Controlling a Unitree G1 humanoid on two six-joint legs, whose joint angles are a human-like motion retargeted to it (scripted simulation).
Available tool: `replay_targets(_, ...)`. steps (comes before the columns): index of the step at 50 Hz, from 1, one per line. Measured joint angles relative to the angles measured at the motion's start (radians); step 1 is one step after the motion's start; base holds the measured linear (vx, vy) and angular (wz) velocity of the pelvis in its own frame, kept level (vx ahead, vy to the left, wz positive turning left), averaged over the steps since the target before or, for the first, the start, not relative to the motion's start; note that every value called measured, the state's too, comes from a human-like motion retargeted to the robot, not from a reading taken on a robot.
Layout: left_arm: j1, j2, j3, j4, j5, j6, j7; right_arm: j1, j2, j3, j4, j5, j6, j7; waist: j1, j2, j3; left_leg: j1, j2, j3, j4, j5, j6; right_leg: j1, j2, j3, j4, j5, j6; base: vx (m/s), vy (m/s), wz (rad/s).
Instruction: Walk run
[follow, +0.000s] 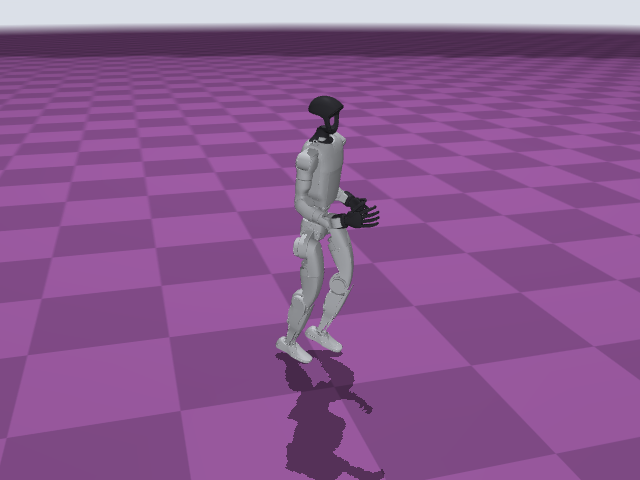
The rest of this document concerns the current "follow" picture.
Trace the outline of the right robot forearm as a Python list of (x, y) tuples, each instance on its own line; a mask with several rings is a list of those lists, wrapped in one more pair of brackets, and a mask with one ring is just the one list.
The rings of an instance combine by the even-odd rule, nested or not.
[(332, 218), (332, 214), (328, 214), (316, 205), (310, 207), (302, 199), (295, 202), (295, 209), (305, 219), (316, 222), (326, 230), (342, 228), (340, 218)]

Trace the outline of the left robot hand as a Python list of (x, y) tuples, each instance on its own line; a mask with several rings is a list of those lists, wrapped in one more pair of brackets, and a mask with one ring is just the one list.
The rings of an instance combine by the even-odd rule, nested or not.
[[(356, 197), (356, 198), (355, 198), (355, 196), (353, 196), (353, 195), (352, 195), (350, 192), (348, 192), (348, 191), (344, 191), (344, 193), (345, 193), (346, 195), (348, 195), (348, 198), (346, 199), (345, 204), (344, 204), (344, 203), (343, 203), (343, 204), (344, 204), (345, 206), (347, 206), (347, 207), (349, 207), (349, 206), (350, 206), (351, 210), (352, 210), (354, 207), (356, 207), (359, 203), (361, 203), (362, 201), (367, 202), (367, 199), (366, 199), (366, 198), (361, 198), (361, 199), (359, 199), (358, 197)], [(361, 206), (361, 207), (360, 207), (358, 210), (356, 210), (356, 211), (362, 211), (362, 210), (365, 210), (364, 208), (365, 208), (365, 209), (368, 209), (369, 207), (368, 207), (368, 206), (366, 206), (366, 205), (364, 204), (363, 206)], [(367, 213), (364, 213), (363, 215), (366, 215), (366, 214), (368, 214), (368, 212), (367, 212)], [(364, 219), (365, 219), (365, 218), (364, 218)], [(363, 220), (364, 220), (364, 219), (363, 219)]]

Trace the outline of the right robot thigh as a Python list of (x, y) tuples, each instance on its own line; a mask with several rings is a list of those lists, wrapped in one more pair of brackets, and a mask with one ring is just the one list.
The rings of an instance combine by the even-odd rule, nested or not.
[(324, 258), (321, 243), (315, 240), (314, 231), (305, 230), (301, 237), (295, 239), (293, 253), (304, 260), (301, 262), (301, 289), (293, 295), (300, 295), (306, 310), (317, 299), (324, 278)]

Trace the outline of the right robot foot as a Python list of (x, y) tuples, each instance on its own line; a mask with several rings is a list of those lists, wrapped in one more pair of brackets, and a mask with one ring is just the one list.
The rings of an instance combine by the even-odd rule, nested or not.
[(295, 344), (293, 343), (292, 346), (289, 346), (292, 342), (290, 341), (290, 344), (287, 345), (285, 344), (285, 340), (285, 336), (280, 337), (276, 342), (276, 347), (300, 362), (310, 363), (312, 361), (312, 356), (307, 353), (297, 342)]

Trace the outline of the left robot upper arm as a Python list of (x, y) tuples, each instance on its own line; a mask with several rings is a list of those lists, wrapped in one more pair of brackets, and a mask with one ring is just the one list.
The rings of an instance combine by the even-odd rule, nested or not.
[(344, 145), (345, 145), (345, 143), (346, 143), (346, 139), (345, 139), (341, 134), (339, 134), (338, 132), (335, 132), (334, 134), (335, 134), (335, 135), (338, 135), (338, 136), (342, 139), (343, 146), (344, 146)]

